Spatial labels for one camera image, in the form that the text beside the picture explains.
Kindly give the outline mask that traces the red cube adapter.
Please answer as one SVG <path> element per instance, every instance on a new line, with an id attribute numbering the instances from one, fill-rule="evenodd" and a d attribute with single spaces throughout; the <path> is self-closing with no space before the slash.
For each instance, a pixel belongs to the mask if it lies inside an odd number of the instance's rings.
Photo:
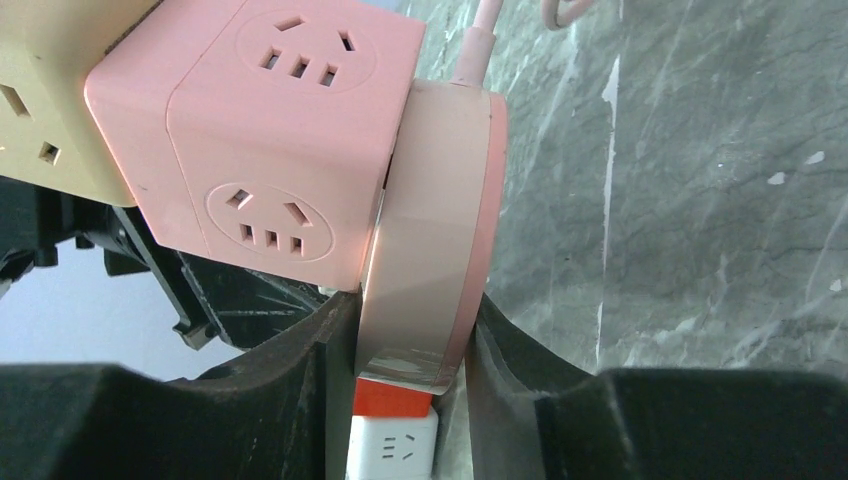
<path id="1" fill-rule="evenodd" d="M 430 393 L 358 378 L 353 414 L 378 418 L 423 418 L 429 414 L 431 403 Z"/>

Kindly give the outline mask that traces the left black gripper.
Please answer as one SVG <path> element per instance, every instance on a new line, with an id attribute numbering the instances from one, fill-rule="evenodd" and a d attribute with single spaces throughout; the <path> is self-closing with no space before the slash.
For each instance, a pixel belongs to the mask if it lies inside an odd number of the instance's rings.
<path id="1" fill-rule="evenodd" d="M 326 302 L 315 285 L 163 247 L 135 207 L 2 178 L 2 282 L 57 266 L 65 240 L 102 248 L 110 277 L 152 273 L 188 347 L 253 349 L 168 382 L 108 364 L 3 367 L 3 478 L 345 477 L 360 294 Z"/>

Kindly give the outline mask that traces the beige cube adapter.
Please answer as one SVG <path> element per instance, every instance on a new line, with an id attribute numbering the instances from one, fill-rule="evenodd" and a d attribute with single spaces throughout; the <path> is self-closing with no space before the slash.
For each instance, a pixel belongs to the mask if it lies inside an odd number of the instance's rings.
<path id="1" fill-rule="evenodd" d="M 113 206 L 134 205 L 84 87 L 90 71 L 157 5 L 2 0 L 2 176 Z"/>

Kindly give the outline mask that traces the pink cube adapter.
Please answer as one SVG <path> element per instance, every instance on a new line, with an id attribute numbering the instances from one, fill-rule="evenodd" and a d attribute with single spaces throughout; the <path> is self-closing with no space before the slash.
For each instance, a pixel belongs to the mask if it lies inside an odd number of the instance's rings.
<path id="1" fill-rule="evenodd" d="M 158 244 L 353 291 L 425 29 L 360 1 L 165 1 L 84 97 Z"/>

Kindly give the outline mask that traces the pink round socket base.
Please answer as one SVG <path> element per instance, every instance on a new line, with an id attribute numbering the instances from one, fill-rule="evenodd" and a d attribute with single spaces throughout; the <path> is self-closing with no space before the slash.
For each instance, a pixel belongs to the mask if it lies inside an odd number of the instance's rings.
<path id="1" fill-rule="evenodd" d="M 490 270 L 508 130 L 500 94 L 413 83 L 363 287 L 364 378 L 437 395 L 452 384 Z"/>

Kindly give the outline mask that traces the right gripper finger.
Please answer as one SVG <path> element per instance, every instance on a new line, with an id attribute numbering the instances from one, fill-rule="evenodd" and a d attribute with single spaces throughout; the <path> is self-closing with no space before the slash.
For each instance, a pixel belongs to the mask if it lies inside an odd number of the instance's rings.
<path id="1" fill-rule="evenodd" d="M 843 479 L 847 385 L 798 371 L 590 374 L 483 299 L 465 360 L 478 479 Z"/>

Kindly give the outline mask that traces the white cube adapter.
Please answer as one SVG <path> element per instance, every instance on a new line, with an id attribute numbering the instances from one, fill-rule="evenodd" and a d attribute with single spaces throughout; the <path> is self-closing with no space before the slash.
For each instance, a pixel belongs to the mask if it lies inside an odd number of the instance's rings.
<path id="1" fill-rule="evenodd" d="M 352 417 L 347 479 L 430 480 L 438 414 L 425 417 Z"/>

